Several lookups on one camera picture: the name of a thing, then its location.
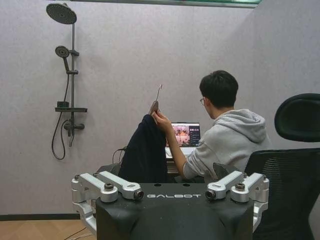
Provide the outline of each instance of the baseboard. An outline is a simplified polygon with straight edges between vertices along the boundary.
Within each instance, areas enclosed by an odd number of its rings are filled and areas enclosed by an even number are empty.
[[[0,221],[76,220],[76,219],[80,219],[80,215],[77,213],[0,215]]]

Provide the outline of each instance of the shower head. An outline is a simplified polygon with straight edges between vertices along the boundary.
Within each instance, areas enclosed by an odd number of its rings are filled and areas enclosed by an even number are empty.
[[[57,46],[55,48],[55,53],[63,59],[69,56],[69,50],[65,46]]]
[[[46,6],[46,12],[53,20],[61,24],[74,24],[77,21],[76,13],[65,3],[50,3]]]
[[[64,67],[65,70],[69,71],[69,65],[68,65],[68,61],[67,61],[67,57],[69,56],[69,50],[68,48],[66,48],[65,46],[57,46],[55,48],[55,53],[60,57],[63,58],[63,63],[64,63]]]

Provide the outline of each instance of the man's hand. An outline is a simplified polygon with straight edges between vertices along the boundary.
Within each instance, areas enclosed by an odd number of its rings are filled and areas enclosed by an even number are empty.
[[[171,125],[170,120],[165,115],[163,115],[160,111],[153,112],[152,117],[155,123],[157,124],[157,126],[162,131],[164,131],[166,135],[169,134],[171,131],[173,131],[173,127]]]

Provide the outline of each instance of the shower shelf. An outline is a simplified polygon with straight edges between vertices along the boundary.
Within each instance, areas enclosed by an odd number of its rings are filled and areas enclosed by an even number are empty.
[[[84,107],[56,107],[56,112],[68,112],[68,113],[86,113],[88,108]]]

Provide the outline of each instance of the hood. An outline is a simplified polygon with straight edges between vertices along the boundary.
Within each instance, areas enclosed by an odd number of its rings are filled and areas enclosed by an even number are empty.
[[[266,120],[248,109],[227,111],[220,115],[213,125],[230,128],[254,143],[261,143],[267,136]]]

